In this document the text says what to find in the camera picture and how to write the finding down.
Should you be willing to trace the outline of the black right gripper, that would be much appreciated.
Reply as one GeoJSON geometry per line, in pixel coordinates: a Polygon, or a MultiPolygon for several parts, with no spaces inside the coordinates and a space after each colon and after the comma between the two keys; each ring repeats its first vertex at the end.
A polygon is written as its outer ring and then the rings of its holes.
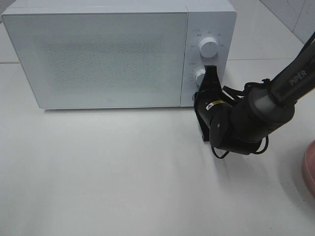
{"type": "Polygon", "coordinates": [[[222,92],[215,65],[206,65],[203,81],[195,94],[194,111],[202,139],[210,143],[227,143],[230,139],[232,106],[222,92]]]}

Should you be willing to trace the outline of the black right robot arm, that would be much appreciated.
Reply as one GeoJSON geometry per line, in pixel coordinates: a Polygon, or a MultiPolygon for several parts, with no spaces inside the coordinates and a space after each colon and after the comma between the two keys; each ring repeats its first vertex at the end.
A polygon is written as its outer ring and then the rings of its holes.
{"type": "Polygon", "coordinates": [[[292,120],[296,102],[315,88],[315,37],[312,35],[298,56],[274,79],[250,82],[243,90],[222,87],[217,67],[205,66],[205,75],[194,94],[194,111],[213,153],[224,150],[262,154],[269,134],[292,120]]]}

